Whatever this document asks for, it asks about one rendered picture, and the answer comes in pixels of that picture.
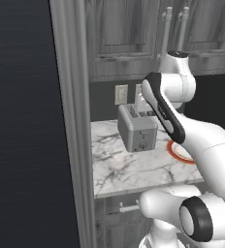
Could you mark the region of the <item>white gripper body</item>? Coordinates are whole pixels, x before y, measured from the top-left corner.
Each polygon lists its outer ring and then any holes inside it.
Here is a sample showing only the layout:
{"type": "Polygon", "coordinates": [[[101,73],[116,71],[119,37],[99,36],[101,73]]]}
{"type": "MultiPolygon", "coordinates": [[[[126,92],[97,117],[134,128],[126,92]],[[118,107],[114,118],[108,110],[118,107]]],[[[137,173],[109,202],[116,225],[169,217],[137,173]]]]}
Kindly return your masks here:
{"type": "Polygon", "coordinates": [[[137,111],[150,111],[150,105],[146,102],[142,93],[137,96],[135,106],[137,111]]]}

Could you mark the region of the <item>grey base cupboard door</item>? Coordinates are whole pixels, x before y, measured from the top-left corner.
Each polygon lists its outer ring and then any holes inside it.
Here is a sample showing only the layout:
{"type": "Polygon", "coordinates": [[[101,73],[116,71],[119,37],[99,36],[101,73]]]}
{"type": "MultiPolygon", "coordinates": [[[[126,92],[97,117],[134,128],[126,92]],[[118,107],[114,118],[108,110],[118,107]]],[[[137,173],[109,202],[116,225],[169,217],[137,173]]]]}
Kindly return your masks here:
{"type": "Polygon", "coordinates": [[[97,248],[138,248],[149,228],[147,220],[121,224],[98,222],[97,248]]]}

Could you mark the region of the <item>grey toaster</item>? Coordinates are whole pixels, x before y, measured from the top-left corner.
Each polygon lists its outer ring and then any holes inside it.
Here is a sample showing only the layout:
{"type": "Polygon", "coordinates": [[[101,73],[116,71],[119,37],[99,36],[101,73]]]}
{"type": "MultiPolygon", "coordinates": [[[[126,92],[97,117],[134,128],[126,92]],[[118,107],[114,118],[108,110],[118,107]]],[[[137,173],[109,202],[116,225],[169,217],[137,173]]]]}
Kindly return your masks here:
{"type": "Polygon", "coordinates": [[[118,107],[117,129],[128,152],[155,148],[158,124],[152,111],[137,111],[133,104],[118,107]]]}

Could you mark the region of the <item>orange rimmed white plate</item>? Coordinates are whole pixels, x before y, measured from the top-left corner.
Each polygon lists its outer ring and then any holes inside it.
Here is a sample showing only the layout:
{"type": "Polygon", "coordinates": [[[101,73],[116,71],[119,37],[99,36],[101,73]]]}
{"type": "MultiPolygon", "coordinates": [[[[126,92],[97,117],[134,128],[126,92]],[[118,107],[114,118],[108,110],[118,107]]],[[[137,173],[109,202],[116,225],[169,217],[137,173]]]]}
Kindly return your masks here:
{"type": "Polygon", "coordinates": [[[173,140],[169,140],[167,143],[167,151],[176,160],[184,164],[194,164],[194,160],[191,155],[179,144],[173,140]]]}

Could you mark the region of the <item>grey tall cupboard side panel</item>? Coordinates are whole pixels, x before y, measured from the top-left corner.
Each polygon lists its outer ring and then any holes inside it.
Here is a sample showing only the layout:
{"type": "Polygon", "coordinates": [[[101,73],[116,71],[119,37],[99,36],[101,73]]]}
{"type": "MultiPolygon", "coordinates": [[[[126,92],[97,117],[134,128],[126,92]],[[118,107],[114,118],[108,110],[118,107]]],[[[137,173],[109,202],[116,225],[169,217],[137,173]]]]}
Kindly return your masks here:
{"type": "Polygon", "coordinates": [[[80,248],[97,248],[84,0],[49,0],[80,248]]]}

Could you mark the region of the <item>grey drawer front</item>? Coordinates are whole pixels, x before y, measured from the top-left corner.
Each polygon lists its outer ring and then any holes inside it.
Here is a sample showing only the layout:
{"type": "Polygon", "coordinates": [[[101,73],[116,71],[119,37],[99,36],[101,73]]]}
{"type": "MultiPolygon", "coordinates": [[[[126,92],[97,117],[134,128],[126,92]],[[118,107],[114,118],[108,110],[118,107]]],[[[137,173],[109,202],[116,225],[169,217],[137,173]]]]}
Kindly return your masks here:
{"type": "Polygon", "coordinates": [[[95,200],[95,223],[97,225],[121,225],[139,223],[145,218],[139,209],[121,212],[120,207],[136,205],[139,193],[118,195],[95,200]]]}

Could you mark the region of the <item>tall black appliance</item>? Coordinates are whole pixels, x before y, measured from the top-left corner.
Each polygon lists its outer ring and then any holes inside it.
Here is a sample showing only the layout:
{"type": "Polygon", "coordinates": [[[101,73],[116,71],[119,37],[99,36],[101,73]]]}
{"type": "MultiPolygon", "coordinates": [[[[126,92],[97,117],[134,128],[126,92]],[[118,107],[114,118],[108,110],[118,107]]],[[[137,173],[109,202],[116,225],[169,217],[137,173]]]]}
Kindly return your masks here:
{"type": "Polygon", "coordinates": [[[0,0],[0,248],[80,248],[48,0],[0,0]]]}

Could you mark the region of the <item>grey wall cupboard door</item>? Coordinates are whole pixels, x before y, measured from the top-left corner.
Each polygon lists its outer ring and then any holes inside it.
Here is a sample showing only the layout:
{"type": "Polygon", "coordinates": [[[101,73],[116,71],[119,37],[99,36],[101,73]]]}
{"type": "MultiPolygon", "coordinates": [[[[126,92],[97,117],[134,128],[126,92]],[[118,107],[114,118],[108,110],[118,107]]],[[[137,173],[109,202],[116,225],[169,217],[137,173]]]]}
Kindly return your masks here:
{"type": "Polygon", "coordinates": [[[157,69],[175,0],[85,0],[89,80],[139,79],[157,69]]]}
{"type": "Polygon", "coordinates": [[[182,51],[189,53],[194,75],[225,74],[225,0],[174,0],[173,47],[177,49],[178,14],[189,8],[182,51]]]}

